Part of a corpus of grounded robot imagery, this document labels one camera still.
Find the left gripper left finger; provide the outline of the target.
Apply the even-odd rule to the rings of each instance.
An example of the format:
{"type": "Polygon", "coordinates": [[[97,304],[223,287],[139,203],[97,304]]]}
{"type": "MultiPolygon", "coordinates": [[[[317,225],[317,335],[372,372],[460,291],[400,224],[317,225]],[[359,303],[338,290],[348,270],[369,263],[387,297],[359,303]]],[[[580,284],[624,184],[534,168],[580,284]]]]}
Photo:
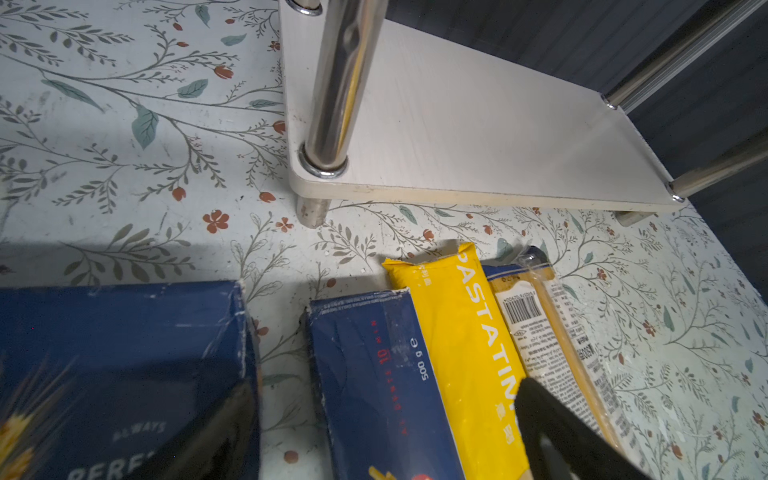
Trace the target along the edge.
{"type": "Polygon", "coordinates": [[[257,380],[245,377],[196,415],[127,479],[255,479],[257,380]]]}

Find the yellow Pastatime spaghetti bag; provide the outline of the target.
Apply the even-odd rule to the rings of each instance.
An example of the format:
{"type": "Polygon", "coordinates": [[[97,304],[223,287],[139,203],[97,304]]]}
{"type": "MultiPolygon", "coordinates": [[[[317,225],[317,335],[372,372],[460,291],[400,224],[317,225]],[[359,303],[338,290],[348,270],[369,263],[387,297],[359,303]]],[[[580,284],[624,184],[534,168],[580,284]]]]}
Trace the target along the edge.
{"type": "Polygon", "coordinates": [[[475,245],[383,267],[411,294],[465,477],[530,478],[515,412],[526,373],[475,245]]]}

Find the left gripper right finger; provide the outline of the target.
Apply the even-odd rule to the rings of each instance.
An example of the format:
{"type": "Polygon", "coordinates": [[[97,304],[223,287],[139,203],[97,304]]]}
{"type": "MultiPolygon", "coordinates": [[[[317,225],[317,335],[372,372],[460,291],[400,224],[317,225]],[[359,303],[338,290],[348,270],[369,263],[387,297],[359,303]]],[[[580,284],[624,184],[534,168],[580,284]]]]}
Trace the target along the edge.
{"type": "Polygon", "coordinates": [[[514,405],[534,479],[648,477],[536,380],[520,382],[514,405]]]}

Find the clear blue spaghetti bag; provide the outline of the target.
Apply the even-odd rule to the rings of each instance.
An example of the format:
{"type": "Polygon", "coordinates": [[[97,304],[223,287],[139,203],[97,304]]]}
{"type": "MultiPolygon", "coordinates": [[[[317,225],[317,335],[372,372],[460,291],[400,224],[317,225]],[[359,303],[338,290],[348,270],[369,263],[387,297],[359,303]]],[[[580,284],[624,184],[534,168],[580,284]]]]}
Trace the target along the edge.
{"type": "Polygon", "coordinates": [[[483,270],[528,376],[647,473],[597,348],[547,255],[530,246],[516,257],[485,262],[483,270]]]}

